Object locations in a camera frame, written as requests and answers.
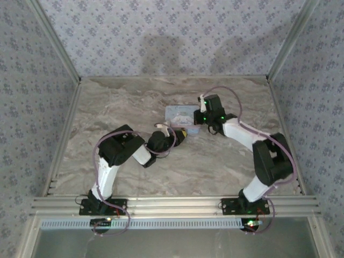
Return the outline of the blue cartoon tin box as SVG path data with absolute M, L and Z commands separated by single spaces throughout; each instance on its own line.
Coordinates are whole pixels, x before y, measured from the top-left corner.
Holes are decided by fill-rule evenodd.
M 194 124 L 194 111 L 198 109 L 197 105 L 169 105 L 165 108 L 165 120 L 173 128 L 183 128 L 188 134 L 198 134 L 200 126 Z

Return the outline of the small lit circuit board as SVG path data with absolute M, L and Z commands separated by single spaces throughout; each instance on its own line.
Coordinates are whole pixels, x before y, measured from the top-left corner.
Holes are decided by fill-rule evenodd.
M 259 219 L 253 218 L 242 218 L 241 222 L 243 225 L 243 228 L 241 230 L 249 233 L 255 233 L 258 230 L 259 226 L 263 224 L 263 222 Z
M 110 229 L 111 224 L 111 218 L 97 218 L 91 219 L 89 226 L 95 234 L 104 234 Z

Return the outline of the aluminium front rail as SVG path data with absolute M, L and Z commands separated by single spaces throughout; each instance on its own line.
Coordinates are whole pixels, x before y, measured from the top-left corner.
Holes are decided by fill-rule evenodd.
M 268 197 L 275 206 L 278 217 L 308 217 L 321 214 L 314 196 Z M 134 218 L 191 218 L 221 217 L 220 196 L 160 196 L 126 197 L 126 209 Z M 74 196 L 48 196 L 35 198 L 31 212 L 50 216 L 59 214 L 76 216 L 79 206 Z

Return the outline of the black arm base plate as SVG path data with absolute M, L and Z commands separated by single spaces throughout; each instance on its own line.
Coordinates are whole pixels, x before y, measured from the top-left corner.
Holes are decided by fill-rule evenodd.
M 263 199 L 249 202 L 242 198 L 223 198 L 221 199 L 221 209 L 223 215 L 270 214 L 269 204 Z
M 81 216 L 124 216 L 127 206 L 127 199 L 110 198 L 107 200 L 111 206 L 101 200 L 82 199 L 79 209 Z

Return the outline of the aluminium side rail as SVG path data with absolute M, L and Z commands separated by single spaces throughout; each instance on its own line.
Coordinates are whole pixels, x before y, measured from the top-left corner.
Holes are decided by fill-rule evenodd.
M 267 82 L 268 82 L 268 85 L 269 85 L 269 88 L 270 88 L 271 97 L 272 97 L 272 99 L 274 101 L 274 104 L 275 104 L 275 107 L 276 107 L 276 110 L 277 110 L 277 114 L 278 114 L 278 117 L 279 117 L 279 123 L 280 123 L 282 131 L 283 131 L 283 133 L 285 135 L 285 138 L 286 138 L 286 140 L 288 142 L 289 148 L 291 150 L 291 155 L 292 155 L 292 157 L 294 159 L 294 162 L 296 164 L 297 176 L 296 176 L 295 181 L 298 184 L 297 189 L 299 190 L 301 195 L 307 195 L 307 190 L 306 190 L 305 183 L 304 183 L 303 177 L 302 177 L 302 170 L 301 170 L 300 165 L 299 165 L 298 160 L 297 160 L 296 150 L 295 150 L 294 145 L 292 143 L 292 140 L 290 138 L 290 133 L 289 133 L 288 127 L 287 127 L 287 125 L 285 123 L 283 112 L 282 112 L 280 103 L 278 101 L 278 98 L 277 98 L 277 95 L 276 95 L 276 92 L 275 92 L 275 89 L 274 89 L 274 86 L 273 86 L 273 82 L 272 82 L 272 80 L 267 80 Z
M 73 92 L 72 98 L 71 98 L 71 104 L 67 113 L 67 117 L 63 126 L 63 129 L 60 134 L 60 140 L 57 145 L 56 152 L 53 157 L 53 161 L 51 163 L 51 167 L 49 169 L 49 173 L 47 176 L 47 180 L 44 186 L 44 189 L 42 191 L 41 196 L 46 197 L 49 195 L 49 189 L 51 186 L 51 182 L 54 181 L 57 173 L 59 172 L 61 162 L 64 157 L 64 153 L 67 147 L 67 143 L 69 141 L 70 133 L 71 133 L 71 128 L 73 125 L 74 117 L 75 117 L 75 112 L 77 110 L 78 106 L 78 100 L 81 94 L 81 82 L 79 82 L 75 90 Z

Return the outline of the aluminium frame post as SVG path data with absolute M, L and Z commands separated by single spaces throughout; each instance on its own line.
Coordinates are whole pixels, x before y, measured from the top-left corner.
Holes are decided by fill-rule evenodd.
M 307 22 L 311 18 L 311 15 L 313 14 L 319 2 L 320 0 L 305 0 L 303 7 L 296 16 L 295 22 L 293 23 L 289 33 L 287 34 L 286 39 L 282 44 L 282 47 L 267 74 L 267 81 L 269 83 L 276 78 L 279 71 L 283 67 L 285 61 L 287 60 L 295 43 L 297 42 L 299 36 L 304 30 Z
M 59 39 L 55 29 L 53 28 L 51 22 L 49 21 L 48 16 L 45 14 L 39 0 L 25 0 L 31 11 L 33 12 L 35 18 L 37 19 L 38 23 L 40 24 L 42 30 L 44 31 L 46 37 L 48 38 L 49 42 L 51 43 L 52 47 L 56 51 L 57 56 L 63 63 L 64 67 L 66 68 L 68 74 L 71 76 L 73 81 L 77 84 L 80 82 L 79 75 L 68 56 L 67 52 L 65 51 L 61 40 Z

